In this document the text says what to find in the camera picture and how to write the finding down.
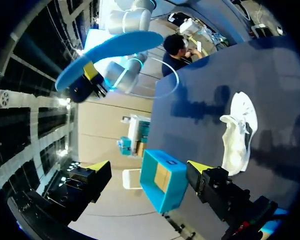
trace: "table surface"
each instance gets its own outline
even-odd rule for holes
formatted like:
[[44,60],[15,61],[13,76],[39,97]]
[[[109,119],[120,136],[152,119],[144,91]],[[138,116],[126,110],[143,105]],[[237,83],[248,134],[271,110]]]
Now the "table surface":
[[[252,201],[263,195],[287,209],[300,185],[300,59],[288,37],[241,43],[177,73],[177,90],[154,100],[147,148],[184,163],[220,166],[226,125],[219,118],[230,113],[233,95],[242,91],[255,107],[258,131],[246,172],[232,179],[250,190]],[[171,74],[156,84],[155,94],[175,84]],[[228,228],[191,187],[178,212],[207,240],[221,239]]]

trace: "man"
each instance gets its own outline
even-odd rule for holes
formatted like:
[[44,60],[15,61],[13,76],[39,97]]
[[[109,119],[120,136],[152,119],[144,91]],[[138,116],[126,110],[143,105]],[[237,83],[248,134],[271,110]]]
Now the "man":
[[[197,49],[189,49],[187,51],[184,38],[179,34],[167,36],[163,42],[163,47],[166,50],[163,56],[163,62],[169,64],[176,71],[191,64],[192,55],[197,55],[199,59],[203,57]],[[168,66],[162,64],[162,74],[164,77],[172,72]]]

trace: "shoe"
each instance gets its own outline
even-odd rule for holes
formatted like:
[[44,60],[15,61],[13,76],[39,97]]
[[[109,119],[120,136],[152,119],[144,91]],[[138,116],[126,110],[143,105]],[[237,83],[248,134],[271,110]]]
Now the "shoe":
[[251,141],[258,130],[257,114],[250,98],[244,92],[235,93],[230,115],[223,115],[220,120],[226,123],[226,131],[222,136],[224,154],[221,167],[229,172],[229,176],[245,172],[251,153]]

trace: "light fixture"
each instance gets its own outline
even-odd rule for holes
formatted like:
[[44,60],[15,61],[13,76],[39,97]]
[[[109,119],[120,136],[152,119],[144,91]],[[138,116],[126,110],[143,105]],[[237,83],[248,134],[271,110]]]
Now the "light fixture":
[[76,52],[79,56],[83,56],[84,53],[85,53],[83,50],[80,50],[80,49],[75,50],[75,52]]
[[66,99],[63,99],[63,98],[58,98],[58,102],[61,106],[67,106],[68,105],[68,102]]
[[58,152],[59,157],[64,157],[65,155],[68,154],[68,150],[64,149]]

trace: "blue box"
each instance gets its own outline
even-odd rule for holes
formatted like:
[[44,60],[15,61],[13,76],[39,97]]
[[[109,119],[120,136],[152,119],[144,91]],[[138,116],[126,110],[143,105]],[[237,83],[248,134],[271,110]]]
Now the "blue box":
[[[170,173],[165,193],[155,183],[158,163]],[[187,166],[162,150],[146,149],[143,154],[140,185],[158,213],[165,213],[180,206],[188,180]]]

